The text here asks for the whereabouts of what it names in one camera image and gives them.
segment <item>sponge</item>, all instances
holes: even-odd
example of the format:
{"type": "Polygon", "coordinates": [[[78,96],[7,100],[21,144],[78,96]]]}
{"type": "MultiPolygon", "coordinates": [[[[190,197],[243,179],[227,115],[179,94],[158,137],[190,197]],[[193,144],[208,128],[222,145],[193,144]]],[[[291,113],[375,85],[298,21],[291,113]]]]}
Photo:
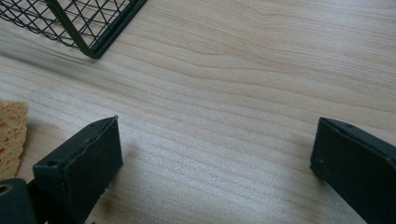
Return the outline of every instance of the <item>sponge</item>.
{"type": "Polygon", "coordinates": [[[15,177],[26,137],[28,104],[0,101],[0,180],[15,177]]]}

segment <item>light wood surface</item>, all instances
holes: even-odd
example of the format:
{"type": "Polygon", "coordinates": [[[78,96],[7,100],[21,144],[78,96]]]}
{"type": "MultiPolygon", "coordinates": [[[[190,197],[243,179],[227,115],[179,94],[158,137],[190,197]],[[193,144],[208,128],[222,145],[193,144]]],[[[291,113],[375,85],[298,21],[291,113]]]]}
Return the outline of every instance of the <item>light wood surface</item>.
{"type": "Polygon", "coordinates": [[[395,1],[149,0],[99,61],[0,22],[0,98],[30,106],[18,177],[120,118],[87,223],[364,223],[309,157],[319,117],[396,145],[395,1]]]}

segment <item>metal mesh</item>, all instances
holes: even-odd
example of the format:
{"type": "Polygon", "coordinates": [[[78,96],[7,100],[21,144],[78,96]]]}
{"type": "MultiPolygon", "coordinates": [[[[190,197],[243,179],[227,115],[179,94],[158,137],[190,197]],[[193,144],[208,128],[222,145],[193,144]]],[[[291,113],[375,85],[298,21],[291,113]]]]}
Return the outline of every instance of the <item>metal mesh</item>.
{"type": "MultiPolygon", "coordinates": [[[[73,22],[89,47],[134,0],[59,0],[63,11],[73,22]]],[[[77,48],[44,0],[0,0],[0,17],[51,40],[77,48]]]]}

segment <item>wood grain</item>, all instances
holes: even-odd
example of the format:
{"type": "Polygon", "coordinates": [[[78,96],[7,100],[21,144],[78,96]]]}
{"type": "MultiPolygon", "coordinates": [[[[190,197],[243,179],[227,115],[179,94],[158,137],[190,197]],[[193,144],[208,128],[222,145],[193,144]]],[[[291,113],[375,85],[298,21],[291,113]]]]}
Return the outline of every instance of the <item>wood grain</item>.
{"type": "Polygon", "coordinates": [[[99,61],[1,21],[0,65],[30,105],[18,177],[120,117],[87,223],[363,223],[309,169],[318,118],[396,145],[392,0],[149,0],[99,61]]]}

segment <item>wire mesh basket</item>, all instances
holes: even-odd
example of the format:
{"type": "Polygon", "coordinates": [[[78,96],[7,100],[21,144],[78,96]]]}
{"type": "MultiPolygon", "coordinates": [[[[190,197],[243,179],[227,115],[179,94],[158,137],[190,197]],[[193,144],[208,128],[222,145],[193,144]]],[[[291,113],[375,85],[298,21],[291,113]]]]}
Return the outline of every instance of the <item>wire mesh basket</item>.
{"type": "Polygon", "coordinates": [[[98,59],[147,0],[0,0],[0,17],[98,59]]]}

